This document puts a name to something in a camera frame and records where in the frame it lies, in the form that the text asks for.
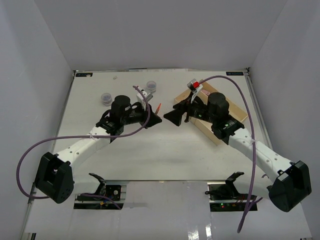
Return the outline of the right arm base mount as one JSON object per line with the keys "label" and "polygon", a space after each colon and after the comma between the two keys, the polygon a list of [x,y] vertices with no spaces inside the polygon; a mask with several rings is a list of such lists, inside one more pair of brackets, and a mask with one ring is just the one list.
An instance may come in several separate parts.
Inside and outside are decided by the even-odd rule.
{"label": "right arm base mount", "polygon": [[209,198],[209,207],[212,213],[244,212],[247,203],[247,194],[239,193],[234,182],[243,172],[234,172],[226,180],[207,182],[204,192]]}

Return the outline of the clear jar blue beads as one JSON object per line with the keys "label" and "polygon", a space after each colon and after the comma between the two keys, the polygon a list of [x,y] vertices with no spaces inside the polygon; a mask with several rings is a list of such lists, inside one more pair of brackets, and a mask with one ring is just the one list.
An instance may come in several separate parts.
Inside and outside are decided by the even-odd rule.
{"label": "clear jar blue beads", "polygon": [[101,95],[101,101],[105,106],[110,106],[113,102],[112,95],[110,93],[103,93]]}

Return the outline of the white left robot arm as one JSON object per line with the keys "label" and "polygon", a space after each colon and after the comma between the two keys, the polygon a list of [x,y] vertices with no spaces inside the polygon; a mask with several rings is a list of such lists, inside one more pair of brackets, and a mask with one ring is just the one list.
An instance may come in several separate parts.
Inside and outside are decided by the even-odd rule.
{"label": "white left robot arm", "polygon": [[61,204],[72,194],[90,194],[99,200],[107,194],[107,182],[90,173],[88,180],[76,177],[75,171],[98,150],[111,144],[124,127],[141,124],[145,129],[162,122],[150,104],[131,104],[128,96],[118,95],[92,130],[79,141],[58,153],[45,153],[38,166],[35,186],[55,203]]}

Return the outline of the pink chunky highlighter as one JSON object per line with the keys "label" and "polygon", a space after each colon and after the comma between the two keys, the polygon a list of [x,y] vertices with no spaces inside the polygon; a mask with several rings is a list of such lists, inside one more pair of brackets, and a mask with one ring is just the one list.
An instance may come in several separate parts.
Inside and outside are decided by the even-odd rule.
{"label": "pink chunky highlighter", "polygon": [[206,96],[209,96],[211,94],[209,91],[206,90],[202,90],[202,93],[204,93]]}

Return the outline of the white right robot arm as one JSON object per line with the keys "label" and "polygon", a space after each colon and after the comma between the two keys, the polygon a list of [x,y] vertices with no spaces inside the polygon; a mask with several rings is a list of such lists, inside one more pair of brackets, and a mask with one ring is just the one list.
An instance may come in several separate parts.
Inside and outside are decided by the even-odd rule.
{"label": "white right robot arm", "polygon": [[275,153],[253,136],[245,126],[229,113],[229,102],[220,92],[211,93],[204,103],[190,93],[173,106],[164,118],[176,126],[189,118],[211,124],[213,134],[225,144],[252,160],[268,176],[267,197],[281,211],[289,212],[312,192],[308,166],[303,161],[293,162]]}

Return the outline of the beige slim orange-tip pen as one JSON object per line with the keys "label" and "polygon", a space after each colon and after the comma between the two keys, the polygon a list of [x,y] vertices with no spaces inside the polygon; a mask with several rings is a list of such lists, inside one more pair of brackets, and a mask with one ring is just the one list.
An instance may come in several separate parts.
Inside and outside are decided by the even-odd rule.
{"label": "beige slim orange-tip pen", "polygon": [[158,113],[159,113],[159,111],[160,111],[160,108],[161,108],[161,103],[158,105],[158,107],[156,108],[156,110],[155,110],[155,112],[154,112],[154,114],[155,115],[158,115]]}

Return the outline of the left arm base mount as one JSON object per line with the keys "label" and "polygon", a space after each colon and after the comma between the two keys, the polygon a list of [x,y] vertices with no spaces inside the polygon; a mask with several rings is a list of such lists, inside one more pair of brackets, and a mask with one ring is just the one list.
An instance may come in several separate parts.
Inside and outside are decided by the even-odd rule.
{"label": "left arm base mount", "polygon": [[110,181],[99,191],[90,194],[103,197],[78,194],[73,208],[75,210],[121,210],[126,199],[127,185],[128,182],[125,181]]}

